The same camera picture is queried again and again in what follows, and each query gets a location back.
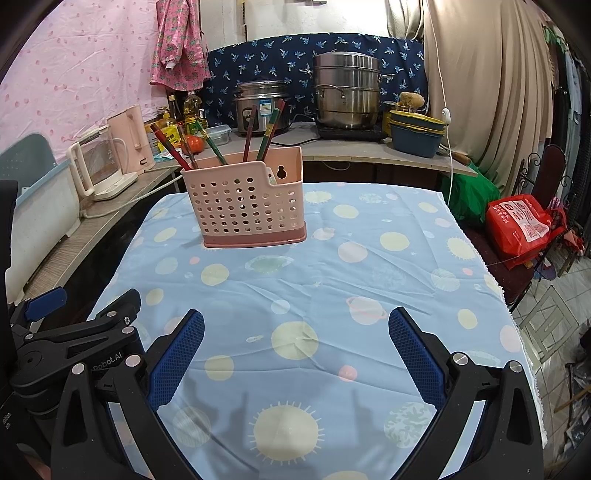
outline pot handle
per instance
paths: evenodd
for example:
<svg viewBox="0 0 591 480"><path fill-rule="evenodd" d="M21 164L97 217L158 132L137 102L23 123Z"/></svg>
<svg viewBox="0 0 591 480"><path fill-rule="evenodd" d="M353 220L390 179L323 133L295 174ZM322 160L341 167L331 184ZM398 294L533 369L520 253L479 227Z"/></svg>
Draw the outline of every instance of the pot handle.
<svg viewBox="0 0 591 480"><path fill-rule="evenodd" d="M340 97L341 97L341 98L345 98L345 91L344 91L342 88L339 88L339 87L337 87L337 86L335 86L335 85L330 85L330 84L328 84L328 83L321 83L321 84L319 84L319 85L316 85L316 91L318 91L318 89L319 89L320 87L334 88L334 89L336 89L336 90L340 91Z"/></svg>

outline beige curtain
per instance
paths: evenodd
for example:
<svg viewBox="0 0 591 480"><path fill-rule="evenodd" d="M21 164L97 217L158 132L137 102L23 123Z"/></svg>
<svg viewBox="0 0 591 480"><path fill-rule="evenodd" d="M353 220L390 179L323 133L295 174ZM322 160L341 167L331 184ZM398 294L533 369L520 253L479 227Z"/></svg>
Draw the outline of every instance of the beige curtain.
<svg viewBox="0 0 591 480"><path fill-rule="evenodd" d="M552 88L540 17L530 0L424 0L431 114L452 115L452 149L504 196L519 164L551 136Z"/></svg>
<svg viewBox="0 0 591 480"><path fill-rule="evenodd" d="M388 33L394 38L423 38L423 0L385 0Z"/></svg>

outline metal screw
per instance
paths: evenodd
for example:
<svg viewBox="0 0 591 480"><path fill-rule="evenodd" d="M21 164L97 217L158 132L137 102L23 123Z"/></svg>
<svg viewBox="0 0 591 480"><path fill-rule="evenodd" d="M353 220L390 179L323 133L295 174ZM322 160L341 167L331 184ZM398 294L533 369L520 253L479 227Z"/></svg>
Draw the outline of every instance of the metal screw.
<svg viewBox="0 0 591 480"><path fill-rule="evenodd" d="M511 368L516 374L521 373L521 371L523 370L521 364L519 362L516 362L515 360L509 362L509 368Z"/></svg>
<svg viewBox="0 0 591 480"><path fill-rule="evenodd" d="M137 367L141 361L142 358L139 355L130 355L125 359L125 365L128 367Z"/></svg>
<svg viewBox="0 0 591 480"><path fill-rule="evenodd" d="M72 367L72 373L74 375L80 375L84 371L84 364L76 364Z"/></svg>
<svg viewBox="0 0 591 480"><path fill-rule="evenodd" d="M463 353L454 353L452 358L458 365L466 365L468 363L468 357Z"/></svg>

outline planet print tablecloth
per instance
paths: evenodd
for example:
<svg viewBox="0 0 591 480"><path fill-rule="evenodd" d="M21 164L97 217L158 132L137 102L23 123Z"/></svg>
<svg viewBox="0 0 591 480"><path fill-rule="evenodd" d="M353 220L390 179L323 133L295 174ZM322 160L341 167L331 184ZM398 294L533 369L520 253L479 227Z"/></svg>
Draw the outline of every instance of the planet print tablecloth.
<svg viewBox="0 0 591 480"><path fill-rule="evenodd" d="M389 338L398 306L451 352L516 359L533 385L501 289L441 194L342 183L304 193L308 238L249 249L205 248L188 195L161 199L92 313L137 289L145 348L188 309L203 313L203 343L158 415L204 480L389 480L435 414ZM482 407L444 475L461 465ZM147 475L119 408L113 416Z"/></svg>

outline perforated basket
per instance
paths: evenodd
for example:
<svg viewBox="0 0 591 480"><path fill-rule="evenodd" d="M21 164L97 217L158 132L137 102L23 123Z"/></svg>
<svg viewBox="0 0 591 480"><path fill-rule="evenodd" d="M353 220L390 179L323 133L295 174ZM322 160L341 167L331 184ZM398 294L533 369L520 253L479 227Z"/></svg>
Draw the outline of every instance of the perforated basket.
<svg viewBox="0 0 591 480"><path fill-rule="evenodd" d="M306 239L300 147L272 148L265 162L256 151L197 160L198 170L182 171L206 247L266 247ZM269 182L270 167L277 185Z"/></svg>

